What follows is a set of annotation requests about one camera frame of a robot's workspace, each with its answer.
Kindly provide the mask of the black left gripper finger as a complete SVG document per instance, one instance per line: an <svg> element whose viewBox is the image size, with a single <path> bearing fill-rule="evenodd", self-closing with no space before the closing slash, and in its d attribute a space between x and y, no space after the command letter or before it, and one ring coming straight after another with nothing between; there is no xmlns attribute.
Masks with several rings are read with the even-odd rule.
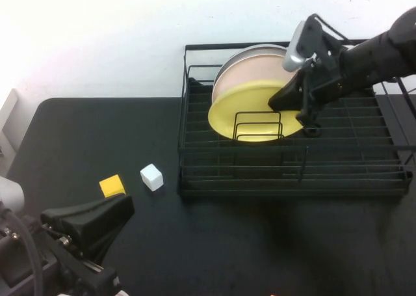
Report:
<svg viewBox="0 0 416 296"><path fill-rule="evenodd" d="M76 256L100 264L134 213L132 197L118 194L77 206L47 209L40 220L50 234L66 238Z"/></svg>

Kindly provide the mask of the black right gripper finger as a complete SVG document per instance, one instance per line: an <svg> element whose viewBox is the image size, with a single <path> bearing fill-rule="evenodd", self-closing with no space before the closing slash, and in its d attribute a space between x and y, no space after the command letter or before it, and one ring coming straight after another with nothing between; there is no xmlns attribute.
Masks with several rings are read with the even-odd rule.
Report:
<svg viewBox="0 0 416 296"><path fill-rule="evenodd" d="M308 104L306 79L306 73L303 70L298 71L283 88L269 99L268 106L273 111L304 110Z"/></svg>
<svg viewBox="0 0 416 296"><path fill-rule="evenodd" d="M304 128L311 128L315 125L317 116L321 112L321 107L312 106L312 107L295 107L295 110L298 111L296 114L296 119Z"/></svg>

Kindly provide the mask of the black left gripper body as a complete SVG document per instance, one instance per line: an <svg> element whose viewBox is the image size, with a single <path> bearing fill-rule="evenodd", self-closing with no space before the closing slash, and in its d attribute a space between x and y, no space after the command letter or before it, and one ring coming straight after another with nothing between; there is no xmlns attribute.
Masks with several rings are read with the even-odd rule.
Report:
<svg viewBox="0 0 416 296"><path fill-rule="evenodd" d="M115 269L76 256L43 224L1 225L2 295L117 295Z"/></svg>

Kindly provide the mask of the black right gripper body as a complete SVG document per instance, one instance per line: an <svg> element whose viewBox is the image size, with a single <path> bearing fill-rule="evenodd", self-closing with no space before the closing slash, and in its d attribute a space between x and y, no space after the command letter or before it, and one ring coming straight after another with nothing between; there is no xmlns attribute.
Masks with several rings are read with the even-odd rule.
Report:
<svg viewBox="0 0 416 296"><path fill-rule="evenodd" d="M335 68L329 69L328 65L320 58L309 59L302 67L302 110L301 114L316 114L324 105L343 98L354 91L354 86L345 77L343 55L348 47L342 47L328 56L330 62L335 63Z"/></svg>

